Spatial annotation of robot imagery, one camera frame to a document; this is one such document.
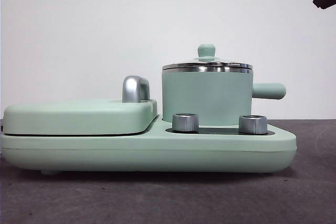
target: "pot lid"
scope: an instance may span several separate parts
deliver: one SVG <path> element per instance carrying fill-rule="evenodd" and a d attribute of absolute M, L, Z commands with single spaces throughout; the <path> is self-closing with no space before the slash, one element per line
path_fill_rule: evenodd
<path fill-rule="evenodd" d="M 216 48 L 214 45 L 202 44 L 197 49 L 197 58 L 163 66 L 162 70 L 188 67 L 230 67 L 252 69 L 252 65 L 246 63 L 239 63 L 232 60 L 217 58 L 215 57 L 215 51 Z"/>

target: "metal rim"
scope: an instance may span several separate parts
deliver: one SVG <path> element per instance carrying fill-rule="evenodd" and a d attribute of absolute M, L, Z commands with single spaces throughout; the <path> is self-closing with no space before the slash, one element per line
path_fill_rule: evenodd
<path fill-rule="evenodd" d="M 168 68 L 163 73 L 172 72 L 233 72 L 233 73 L 253 73 L 253 70 L 247 68 L 231 67 L 186 67 L 186 68 Z"/>
<path fill-rule="evenodd" d="M 170 64 L 162 67 L 162 70 L 172 68 L 191 68 L 191 67 L 230 67 L 230 68 L 246 68 L 252 69 L 252 65 L 235 62 L 189 62 Z"/>

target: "pot handle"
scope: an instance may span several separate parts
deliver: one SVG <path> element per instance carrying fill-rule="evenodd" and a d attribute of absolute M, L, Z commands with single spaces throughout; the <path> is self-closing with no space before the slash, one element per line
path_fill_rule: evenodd
<path fill-rule="evenodd" d="M 286 87 L 281 83 L 254 83 L 252 97 L 280 100 L 286 95 Z"/>

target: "silver knob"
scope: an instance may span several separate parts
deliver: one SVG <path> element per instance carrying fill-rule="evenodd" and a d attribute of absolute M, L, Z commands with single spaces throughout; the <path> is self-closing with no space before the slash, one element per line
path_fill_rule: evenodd
<path fill-rule="evenodd" d="M 239 132 L 255 135 L 266 134 L 267 118 L 263 115 L 241 115 Z"/>
<path fill-rule="evenodd" d="M 182 132 L 198 131 L 198 115 L 190 113 L 173 114 L 173 130 Z"/>

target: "lid knob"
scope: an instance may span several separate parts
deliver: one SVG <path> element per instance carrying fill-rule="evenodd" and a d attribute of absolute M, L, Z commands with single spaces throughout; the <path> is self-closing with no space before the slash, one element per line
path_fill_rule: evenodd
<path fill-rule="evenodd" d="M 215 59 L 216 48 L 212 44 L 201 44 L 198 49 L 198 59 L 200 61 L 212 61 Z"/>

